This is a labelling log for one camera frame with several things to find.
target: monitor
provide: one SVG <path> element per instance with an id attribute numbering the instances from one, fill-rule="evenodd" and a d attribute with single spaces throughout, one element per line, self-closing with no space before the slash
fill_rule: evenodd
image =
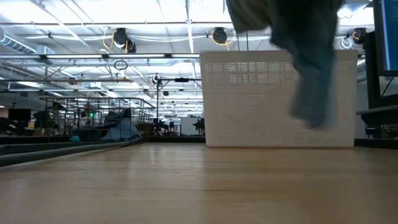
<path id="1" fill-rule="evenodd" d="M 398 1 L 374 1 L 379 74 L 398 75 Z"/>
<path id="2" fill-rule="evenodd" d="M 13 121 L 30 121 L 31 116 L 30 109 L 8 109 L 8 119 Z"/>

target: blue cloth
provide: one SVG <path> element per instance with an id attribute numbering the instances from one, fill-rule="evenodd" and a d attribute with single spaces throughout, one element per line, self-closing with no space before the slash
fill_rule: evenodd
<path id="1" fill-rule="evenodd" d="M 130 139 L 137 139 L 137 128 L 130 118 L 123 118 L 118 124 L 109 129 L 104 137 L 101 138 L 103 141 L 124 141 Z"/>
<path id="2" fill-rule="evenodd" d="M 69 139 L 70 142 L 80 142 L 79 136 L 72 136 Z"/>
<path id="3" fill-rule="evenodd" d="M 322 128 L 342 0 L 227 0 L 227 4 L 236 32 L 271 26 L 271 42 L 289 51 L 301 76 L 290 114 L 311 128 Z"/>

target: ceiling light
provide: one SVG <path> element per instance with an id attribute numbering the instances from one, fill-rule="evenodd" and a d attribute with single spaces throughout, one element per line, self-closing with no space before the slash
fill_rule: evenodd
<path id="1" fill-rule="evenodd" d="M 359 60 L 358 63 L 357 63 L 357 66 L 362 65 L 363 63 L 365 63 L 365 61 L 366 61 L 365 59 Z"/>
<path id="2" fill-rule="evenodd" d="M 74 91 L 74 90 L 44 90 L 44 91 L 47 91 L 47 92 L 50 92 L 50 91 L 52 91 L 52 92 L 63 92 L 63 91 Z"/>
<path id="3" fill-rule="evenodd" d="M 48 55 L 48 59 L 64 59 L 64 58 L 102 58 L 102 55 Z"/>
<path id="4" fill-rule="evenodd" d="M 38 83 L 34 83 L 34 82 L 17 82 L 17 83 L 21 84 L 21 85 L 25 85 L 25 86 L 36 87 L 36 88 L 42 87 L 42 85 L 40 85 Z"/>
<path id="5" fill-rule="evenodd" d="M 172 58 L 199 58 L 200 54 L 172 54 Z"/>
<path id="6" fill-rule="evenodd" d="M 159 101 L 185 101 L 185 100 L 200 101 L 200 100 L 203 100 L 203 99 L 159 99 Z"/>
<path id="7" fill-rule="evenodd" d="M 0 59 L 41 59 L 39 55 L 0 55 Z"/>
<path id="8" fill-rule="evenodd" d="M 109 52 L 106 49 L 100 49 L 100 51 L 106 52 L 107 54 L 109 54 Z"/>
<path id="9" fill-rule="evenodd" d="M 164 54 L 125 54 L 109 55 L 110 58 L 165 58 Z"/>
<path id="10" fill-rule="evenodd" d="M 112 91 L 106 91 L 106 92 L 104 92 L 106 95 L 108 95 L 108 96 L 110 96 L 110 97 L 113 97 L 113 98 L 118 98 L 119 96 L 116 94 L 116 93 L 114 93 L 114 92 L 112 92 Z"/>
<path id="11" fill-rule="evenodd" d="M 34 91 L 40 91 L 38 89 L 9 89 L 7 91 L 16 91 L 16 92 L 22 92 L 22 91 L 28 91 L 28 92 L 34 92 Z"/>
<path id="12" fill-rule="evenodd" d="M 65 113 L 65 111 L 58 111 L 59 113 Z M 73 111 L 68 111 L 68 113 L 74 113 Z"/>
<path id="13" fill-rule="evenodd" d="M 92 89 L 87 89 L 87 90 L 78 90 L 78 91 L 103 91 L 103 90 L 92 90 Z"/>
<path id="14" fill-rule="evenodd" d="M 52 92 L 50 92 L 50 93 L 53 94 L 54 96 L 63 96 L 63 95 L 61 95 L 59 93 L 52 93 Z"/>

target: cable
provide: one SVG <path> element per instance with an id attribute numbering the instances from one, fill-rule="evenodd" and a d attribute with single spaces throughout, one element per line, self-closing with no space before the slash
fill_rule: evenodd
<path id="1" fill-rule="evenodd" d="M 382 97 L 384 96 L 384 94 L 386 93 L 388 87 L 390 86 L 391 82 L 394 80 L 395 77 L 392 77 L 391 80 L 389 81 L 389 83 L 387 84 L 387 86 L 385 87 L 383 94 L 381 95 Z"/>
<path id="2" fill-rule="evenodd" d="M 248 51 L 249 51 L 249 36 L 247 31 L 246 31 L 246 44 L 248 46 Z"/>
<path id="3" fill-rule="evenodd" d="M 106 31 L 107 31 L 107 30 L 108 30 L 108 28 L 105 27 L 104 37 L 105 37 L 105 34 L 106 34 Z M 112 43 L 111 43 L 111 46 L 110 46 L 110 47 L 108 47 L 108 46 L 105 44 L 105 39 L 102 40 L 102 43 L 104 44 L 104 47 L 106 47 L 107 49 L 111 49 L 111 48 L 113 47 L 113 40 L 114 40 L 114 32 L 112 33 Z"/>
<path id="4" fill-rule="evenodd" d="M 211 31 L 211 39 L 213 40 L 213 42 L 215 43 L 215 44 L 217 44 L 217 45 L 225 45 L 226 46 L 226 48 L 227 48 L 227 50 L 229 51 L 229 47 L 228 47 L 228 45 L 229 44 L 231 44 L 233 41 L 234 41 L 234 38 L 235 38 L 235 32 L 234 32 L 234 37 L 232 38 L 232 40 L 231 41 L 229 41 L 228 43 L 225 43 L 225 44 L 219 44 L 219 43 L 217 43 L 215 40 L 214 40 L 214 38 L 213 38 L 213 34 L 214 34 L 214 31 Z"/>
<path id="5" fill-rule="evenodd" d="M 239 44 L 239 34 L 236 34 L 236 36 L 238 37 L 238 50 L 241 51 L 241 45 Z"/>

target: white perforated panel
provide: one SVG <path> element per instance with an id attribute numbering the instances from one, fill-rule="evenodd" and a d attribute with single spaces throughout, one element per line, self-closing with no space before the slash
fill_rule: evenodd
<path id="1" fill-rule="evenodd" d="M 357 55 L 337 51 L 331 125 L 314 131 L 288 114 L 299 75 L 287 52 L 201 54 L 207 145 L 353 147 Z"/>

